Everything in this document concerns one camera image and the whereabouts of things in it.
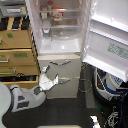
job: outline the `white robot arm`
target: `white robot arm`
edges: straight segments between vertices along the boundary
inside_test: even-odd
[[[12,85],[11,90],[11,109],[17,112],[24,109],[30,109],[40,106],[46,99],[44,91],[50,90],[58,84],[58,75],[54,80],[50,80],[45,74],[50,67],[44,67],[39,78],[39,86],[32,89],[20,88],[18,85]]]

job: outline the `drawer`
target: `drawer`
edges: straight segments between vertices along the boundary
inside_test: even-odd
[[[32,50],[0,50],[0,66],[16,65],[35,65]]]
[[[27,14],[25,5],[1,6],[0,8],[5,17],[22,17]]]
[[[32,66],[15,66],[15,67],[0,67],[0,76],[16,76],[23,75],[38,75],[38,68],[36,65]]]
[[[38,56],[40,70],[50,66],[47,71],[49,78],[59,77],[79,77],[81,71],[81,59],[78,55],[46,55]]]
[[[0,31],[0,49],[31,48],[28,30]]]
[[[77,98],[79,79],[71,79],[70,81],[55,85],[51,90],[46,91],[47,99],[53,98]]]
[[[2,83],[4,83],[9,88],[11,87],[11,85],[16,85],[17,84],[21,88],[26,88],[26,89],[31,89],[34,86],[39,85],[38,84],[38,76],[36,76],[36,79],[34,79],[32,81],[16,81],[16,82],[2,82]]]

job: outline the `refrigerator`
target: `refrigerator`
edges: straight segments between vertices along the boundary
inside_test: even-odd
[[[40,70],[50,65],[48,77],[66,84],[49,98],[77,96],[82,62],[128,81],[127,0],[25,1]]]

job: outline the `bottle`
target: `bottle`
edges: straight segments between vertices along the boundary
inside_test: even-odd
[[[47,2],[47,5],[48,5],[48,11],[51,11],[53,9],[53,1],[49,0]]]

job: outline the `open refrigerator door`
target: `open refrigerator door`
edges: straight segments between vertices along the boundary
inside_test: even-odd
[[[83,62],[128,81],[128,1],[93,0]]]

